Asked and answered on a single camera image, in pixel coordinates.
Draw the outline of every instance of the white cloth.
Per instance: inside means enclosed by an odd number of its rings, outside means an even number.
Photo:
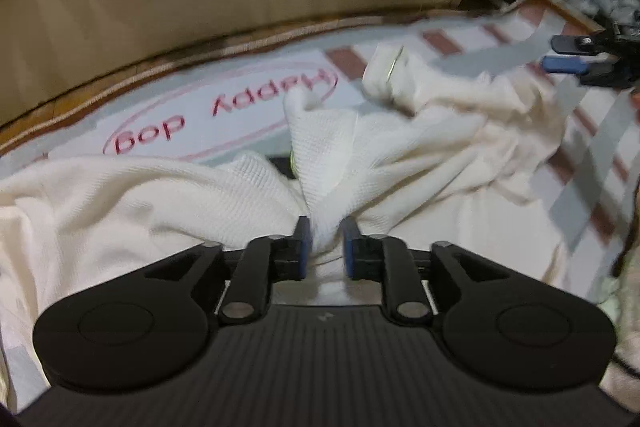
[[[533,80],[454,78],[384,46],[364,86],[415,116],[325,110],[292,90],[286,114],[300,184],[253,153],[215,169],[158,158],[52,160],[2,182],[1,323],[30,345],[38,315],[69,293],[201,241],[241,248],[290,233],[300,214],[312,219],[310,281],[281,285],[279,299],[370,298],[344,281],[337,229],[348,214],[365,233],[392,233],[412,248],[452,241],[561,280],[562,243],[528,179],[558,147],[562,121]]]

